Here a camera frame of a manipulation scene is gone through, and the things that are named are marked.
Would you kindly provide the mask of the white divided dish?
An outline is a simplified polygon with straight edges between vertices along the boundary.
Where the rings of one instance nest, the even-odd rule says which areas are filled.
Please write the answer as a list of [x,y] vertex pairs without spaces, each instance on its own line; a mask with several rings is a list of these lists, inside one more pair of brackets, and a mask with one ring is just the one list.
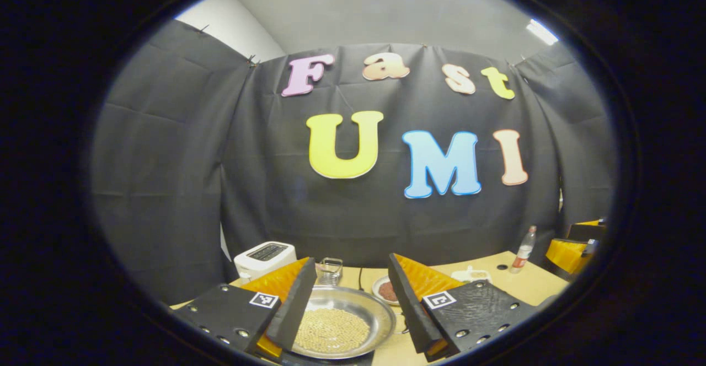
[[484,269],[475,269],[472,266],[467,266],[464,270],[452,272],[451,277],[464,283],[472,283],[477,281],[487,281],[489,283],[493,282],[489,271]]

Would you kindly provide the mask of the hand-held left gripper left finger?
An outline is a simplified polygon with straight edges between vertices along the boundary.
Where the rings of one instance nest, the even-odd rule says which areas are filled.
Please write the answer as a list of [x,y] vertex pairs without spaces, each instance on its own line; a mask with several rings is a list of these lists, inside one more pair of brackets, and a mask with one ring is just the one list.
[[172,314],[235,351],[280,359],[293,347],[315,281],[315,259],[305,257],[242,286],[219,284]]

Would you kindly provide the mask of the black induction cooktop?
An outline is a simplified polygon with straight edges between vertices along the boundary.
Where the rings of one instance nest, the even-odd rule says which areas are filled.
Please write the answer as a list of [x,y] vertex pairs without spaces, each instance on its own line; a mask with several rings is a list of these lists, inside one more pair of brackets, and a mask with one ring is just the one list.
[[375,351],[371,351],[353,358],[329,359],[283,351],[277,363],[280,366],[372,366],[374,355]]

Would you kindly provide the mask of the white round plate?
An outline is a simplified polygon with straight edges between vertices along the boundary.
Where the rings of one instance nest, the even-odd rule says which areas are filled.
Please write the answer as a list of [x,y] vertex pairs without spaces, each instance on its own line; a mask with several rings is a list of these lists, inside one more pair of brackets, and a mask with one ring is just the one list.
[[383,301],[384,303],[386,303],[386,304],[388,304],[388,305],[391,305],[391,306],[399,306],[399,301],[398,301],[397,303],[387,302],[387,301],[383,300],[383,298],[381,298],[380,295],[378,295],[378,287],[381,285],[381,283],[386,282],[386,281],[391,281],[391,279],[390,279],[389,276],[387,276],[387,275],[385,275],[385,276],[383,276],[383,277],[381,277],[381,278],[379,278],[379,279],[377,279],[377,280],[375,281],[375,283],[374,283],[373,286],[372,286],[372,293],[373,293],[373,295],[376,296],[376,298],[378,298],[379,300]]

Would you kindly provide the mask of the stainless steel pot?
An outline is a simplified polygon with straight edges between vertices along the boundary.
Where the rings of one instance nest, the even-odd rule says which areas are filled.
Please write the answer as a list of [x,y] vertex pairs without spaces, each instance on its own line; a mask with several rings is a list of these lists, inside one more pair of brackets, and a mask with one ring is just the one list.
[[308,351],[295,343],[292,345],[292,352],[315,358],[353,358],[375,351],[393,335],[409,331],[408,328],[398,329],[401,311],[393,310],[390,305],[364,291],[335,286],[314,286],[305,311],[320,308],[345,310],[363,318],[370,328],[368,338],[355,350],[334,353],[333,355]]

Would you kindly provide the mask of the pile of soybeans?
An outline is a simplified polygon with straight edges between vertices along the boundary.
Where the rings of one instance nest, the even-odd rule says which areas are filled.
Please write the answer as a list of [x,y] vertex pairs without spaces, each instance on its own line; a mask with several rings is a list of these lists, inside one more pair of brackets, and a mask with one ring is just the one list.
[[320,308],[303,314],[295,344],[308,351],[333,355],[355,350],[368,338],[363,318],[345,310]]

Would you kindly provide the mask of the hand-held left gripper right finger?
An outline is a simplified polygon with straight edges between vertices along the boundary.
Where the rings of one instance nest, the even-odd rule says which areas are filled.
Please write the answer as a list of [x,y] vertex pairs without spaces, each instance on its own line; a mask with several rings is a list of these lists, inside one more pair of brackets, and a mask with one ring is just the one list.
[[486,279],[464,283],[395,253],[387,266],[414,349],[430,363],[477,351],[538,311]]

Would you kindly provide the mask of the black backdrop cloth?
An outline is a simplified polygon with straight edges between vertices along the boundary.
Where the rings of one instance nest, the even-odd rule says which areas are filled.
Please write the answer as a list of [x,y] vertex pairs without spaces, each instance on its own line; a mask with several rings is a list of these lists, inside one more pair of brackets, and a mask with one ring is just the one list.
[[91,191],[126,271],[169,305],[236,278],[221,240],[433,266],[516,251],[535,225],[537,263],[610,214],[606,96],[561,45],[515,65],[374,42],[252,66],[170,21],[108,92]]

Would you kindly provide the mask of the small ceiling light panel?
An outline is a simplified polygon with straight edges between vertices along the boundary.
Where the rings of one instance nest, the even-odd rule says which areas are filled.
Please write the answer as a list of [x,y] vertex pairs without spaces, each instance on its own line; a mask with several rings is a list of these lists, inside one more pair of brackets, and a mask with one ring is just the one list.
[[526,29],[546,45],[554,45],[559,42],[559,38],[556,35],[535,19],[529,20]]

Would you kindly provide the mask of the white toaster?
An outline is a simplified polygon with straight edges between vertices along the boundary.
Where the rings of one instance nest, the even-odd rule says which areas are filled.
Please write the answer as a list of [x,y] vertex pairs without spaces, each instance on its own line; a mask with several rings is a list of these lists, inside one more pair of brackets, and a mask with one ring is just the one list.
[[295,246],[275,241],[261,243],[233,258],[239,280],[244,284],[295,261]]

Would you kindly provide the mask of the clear plastic water bottle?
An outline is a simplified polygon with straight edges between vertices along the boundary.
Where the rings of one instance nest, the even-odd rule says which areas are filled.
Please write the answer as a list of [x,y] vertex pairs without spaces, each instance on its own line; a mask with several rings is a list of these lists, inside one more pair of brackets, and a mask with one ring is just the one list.
[[530,226],[529,230],[527,231],[525,237],[522,239],[522,242],[520,243],[518,251],[515,255],[514,262],[510,266],[509,271],[511,274],[520,273],[520,271],[526,265],[528,258],[531,256],[531,253],[532,253],[533,248],[535,246],[536,238],[537,238],[537,226],[532,225],[532,226]]

